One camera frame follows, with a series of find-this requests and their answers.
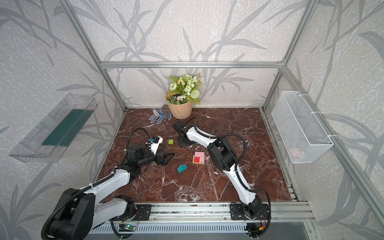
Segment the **left green circuit board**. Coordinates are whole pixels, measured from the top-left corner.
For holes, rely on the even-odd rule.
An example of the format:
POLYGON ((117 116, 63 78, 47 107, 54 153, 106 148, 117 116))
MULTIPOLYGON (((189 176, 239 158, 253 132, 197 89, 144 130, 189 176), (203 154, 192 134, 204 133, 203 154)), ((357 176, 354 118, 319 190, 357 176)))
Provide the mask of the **left green circuit board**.
POLYGON ((119 228, 121 232, 135 232, 137 226, 134 226, 132 224, 120 223, 119 228))

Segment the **blue dotted work glove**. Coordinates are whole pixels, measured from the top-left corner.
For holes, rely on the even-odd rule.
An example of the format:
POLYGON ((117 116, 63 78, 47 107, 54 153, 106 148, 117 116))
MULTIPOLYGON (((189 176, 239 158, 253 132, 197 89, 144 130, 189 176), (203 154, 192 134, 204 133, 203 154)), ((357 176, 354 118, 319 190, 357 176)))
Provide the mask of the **blue dotted work glove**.
POLYGON ((170 120, 171 118, 172 114, 170 110, 160 108, 153 110, 153 115, 149 118, 149 120, 152 124, 161 124, 164 120, 170 120))

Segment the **green artificial plant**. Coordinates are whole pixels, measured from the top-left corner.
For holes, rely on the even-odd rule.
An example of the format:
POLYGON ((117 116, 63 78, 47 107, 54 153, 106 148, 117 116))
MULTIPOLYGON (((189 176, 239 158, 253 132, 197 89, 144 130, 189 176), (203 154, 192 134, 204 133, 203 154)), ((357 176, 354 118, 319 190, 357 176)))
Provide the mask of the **green artificial plant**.
POLYGON ((171 84, 166 94, 166 100, 172 105, 182 105, 186 103, 201 104, 200 86, 202 82, 201 76, 184 75, 182 77, 170 76, 171 84))

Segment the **clear plastic wall shelf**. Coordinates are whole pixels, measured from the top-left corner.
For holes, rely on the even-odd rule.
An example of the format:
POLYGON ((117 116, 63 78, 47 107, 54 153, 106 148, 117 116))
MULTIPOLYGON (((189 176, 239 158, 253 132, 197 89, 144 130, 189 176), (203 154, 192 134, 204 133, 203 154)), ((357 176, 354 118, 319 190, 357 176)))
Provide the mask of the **clear plastic wall shelf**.
POLYGON ((94 113, 94 97, 67 94, 10 152, 23 163, 56 163, 94 113))

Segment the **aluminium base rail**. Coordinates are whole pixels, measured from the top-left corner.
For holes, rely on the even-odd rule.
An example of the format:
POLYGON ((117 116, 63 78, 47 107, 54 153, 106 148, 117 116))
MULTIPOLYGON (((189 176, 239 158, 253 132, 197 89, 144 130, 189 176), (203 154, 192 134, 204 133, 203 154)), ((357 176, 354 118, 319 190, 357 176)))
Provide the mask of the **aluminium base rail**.
POLYGON ((307 202, 272 202, 271 210, 264 205, 252 219, 245 216, 241 205, 226 202, 206 203, 149 203, 150 216, 147 221, 135 221, 127 217, 115 217, 92 229, 91 234, 120 234, 120 223, 137 226, 134 234, 182 234, 182 233, 248 233, 267 223, 302 223, 310 231, 314 214, 307 202))

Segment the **aluminium cage frame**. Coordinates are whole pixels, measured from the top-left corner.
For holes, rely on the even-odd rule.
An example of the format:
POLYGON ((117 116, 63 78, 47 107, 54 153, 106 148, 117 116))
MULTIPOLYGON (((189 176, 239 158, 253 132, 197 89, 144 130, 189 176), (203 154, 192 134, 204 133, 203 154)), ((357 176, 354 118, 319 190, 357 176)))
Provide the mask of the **aluminium cage frame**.
MULTIPOLYGON (((315 9, 319 1, 308 1, 304 15, 300 20, 299 26, 294 34, 293 40, 290 43, 286 56, 281 61, 277 62, 101 62, 96 54, 96 50, 91 44, 86 31, 84 30, 76 12, 71 5, 70 1, 60 1, 60 6, 63 14, 69 19, 70 23, 77 32, 79 38, 83 42, 86 50, 91 55, 91 58, 96 65, 97 72, 102 75, 104 82, 108 85, 114 96, 119 101, 119 104, 123 109, 127 106, 123 102, 121 95, 117 92, 116 87, 107 75, 103 65, 107 68, 223 68, 223 69, 279 69, 278 76, 276 77, 273 86, 268 94, 270 98, 272 93, 276 90, 280 79, 285 77, 290 83, 290 86, 301 93, 306 103, 314 111, 318 111, 318 107, 312 101, 311 97, 307 94, 307 91, 298 82, 292 71, 288 67, 288 62, 292 57, 292 54, 299 43, 299 39, 303 36, 305 28, 309 25, 311 18, 315 12, 315 9)), ((382 224, 384 222, 384 199, 373 186, 369 178, 363 173, 363 170, 358 166, 357 162, 353 159, 352 155, 348 152, 346 146, 342 143, 340 138, 336 138, 334 141, 333 151, 340 161, 341 165, 345 169, 349 178, 353 181, 356 188, 359 190, 361 196, 365 199, 367 205, 375 214, 378 221, 382 224)))

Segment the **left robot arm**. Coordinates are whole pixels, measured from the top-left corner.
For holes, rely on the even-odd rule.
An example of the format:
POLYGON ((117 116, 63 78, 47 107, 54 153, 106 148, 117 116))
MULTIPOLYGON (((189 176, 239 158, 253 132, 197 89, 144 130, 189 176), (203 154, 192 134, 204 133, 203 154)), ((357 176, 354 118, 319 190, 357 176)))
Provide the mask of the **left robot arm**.
POLYGON ((175 153, 158 153, 162 144, 133 144, 125 150, 122 162, 106 177, 81 189, 69 188, 61 195, 56 208, 41 231, 43 240, 83 240, 88 233, 108 220, 133 216, 134 200, 118 197, 102 201, 115 190, 131 183, 141 167, 152 162, 166 166, 175 153))

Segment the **beige flower pot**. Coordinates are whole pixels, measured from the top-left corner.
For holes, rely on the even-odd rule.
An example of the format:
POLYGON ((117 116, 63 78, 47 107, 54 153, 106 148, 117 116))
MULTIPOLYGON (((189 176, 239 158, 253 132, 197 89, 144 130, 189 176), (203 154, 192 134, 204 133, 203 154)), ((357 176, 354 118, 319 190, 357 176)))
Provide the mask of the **beige flower pot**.
POLYGON ((191 102, 187 102, 181 105, 174 105, 168 102, 168 107, 172 115, 178 120, 187 119, 192 113, 192 106, 193 105, 191 102))

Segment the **pink object in basket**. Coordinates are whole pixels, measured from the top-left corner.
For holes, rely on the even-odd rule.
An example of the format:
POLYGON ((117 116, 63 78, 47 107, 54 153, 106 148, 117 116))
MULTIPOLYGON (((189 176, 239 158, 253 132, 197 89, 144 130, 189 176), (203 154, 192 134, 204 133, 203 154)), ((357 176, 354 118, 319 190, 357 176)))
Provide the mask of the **pink object in basket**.
POLYGON ((289 153, 292 158, 300 158, 301 155, 304 153, 303 151, 299 150, 297 147, 289 148, 289 153))

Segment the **teal wedge block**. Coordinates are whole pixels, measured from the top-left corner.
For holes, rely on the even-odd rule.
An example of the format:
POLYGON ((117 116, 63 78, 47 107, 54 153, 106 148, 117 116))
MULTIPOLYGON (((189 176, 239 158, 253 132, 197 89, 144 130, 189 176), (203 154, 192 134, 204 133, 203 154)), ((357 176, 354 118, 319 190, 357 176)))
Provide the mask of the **teal wedge block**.
POLYGON ((182 173, 183 171, 185 171, 186 169, 188 168, 188 166, 186 164, 182 164, 180 165, 177 170, 179 173, 182 173))

